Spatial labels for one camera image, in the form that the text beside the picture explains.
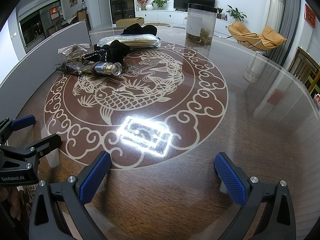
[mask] jar label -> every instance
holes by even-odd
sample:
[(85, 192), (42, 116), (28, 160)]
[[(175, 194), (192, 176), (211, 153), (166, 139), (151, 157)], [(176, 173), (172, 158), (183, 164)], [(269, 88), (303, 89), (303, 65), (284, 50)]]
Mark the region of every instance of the jar label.
[(200, 37), (202, 18), (188, 15), (187, 33)]

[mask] human hand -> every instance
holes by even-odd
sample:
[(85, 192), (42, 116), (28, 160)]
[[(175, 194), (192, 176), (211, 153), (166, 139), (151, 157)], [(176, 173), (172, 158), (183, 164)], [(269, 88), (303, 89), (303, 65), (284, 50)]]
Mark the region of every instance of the human hand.
[(10, 214), (13, 218), (16, 218), (20, 221), (21, 219), (20, 193), (17, 187), (12, 187), (10, 194), (5, 187), (0, 187), (0, 202), (6, 200), (9, 197), (9, 195), (11, 200)]

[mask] round table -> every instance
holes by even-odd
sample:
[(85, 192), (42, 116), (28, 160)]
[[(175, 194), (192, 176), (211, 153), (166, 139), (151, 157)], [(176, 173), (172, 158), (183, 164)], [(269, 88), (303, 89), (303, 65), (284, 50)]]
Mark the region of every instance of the round table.
[[(121, 32), (92, 33), (92, 44)], [(196, 44), (185, 35), (158, 27), (161, 48), (131, 52), (119, 77), (54, 73), (20, 112), (35, 115), (35, 126), (15, 132), (9, 144), (58, 133), (59, 153), (39, 165), (39, 179), (49, 183), (110, 152), (110, 174), (86, 204), (108, 239), (218, 239), (239, 210), (220, 190), (213, 165), (219, 152), (249, 177), (285, 180), (297, 237), (305, 236), (320, 215), (320, 204), (309, 200), (320, 172), (319, 113), (308, 91), (255, 51), (218, 37)], [(28, 210), (34, 190), (25, 193)]]

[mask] wooden chair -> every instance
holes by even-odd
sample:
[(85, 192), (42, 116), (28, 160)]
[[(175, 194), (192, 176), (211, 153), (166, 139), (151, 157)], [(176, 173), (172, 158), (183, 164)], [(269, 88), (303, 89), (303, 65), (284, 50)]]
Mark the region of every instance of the wooden chair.
[(299, 79), (311, 94), (314, 89), (318, 91), (317, 82), (320, 78), (320, 66), (301, 47), (297, 52), (289, 67), (289, 72)]

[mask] dried herbs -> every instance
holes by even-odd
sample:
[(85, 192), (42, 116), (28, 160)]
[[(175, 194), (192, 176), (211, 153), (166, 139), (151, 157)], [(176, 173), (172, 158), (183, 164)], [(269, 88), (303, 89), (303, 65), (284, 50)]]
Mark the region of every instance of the dried herbs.
[(193, 41), (196, 43), (202, 43), (202, 44), (211, 44), (212, 43), (212, 37), (210, 36), (210, 31), (206, 30), (205, 28), (201, 28), (200, 37), (187, 33), (186, 39), (189, 41)]

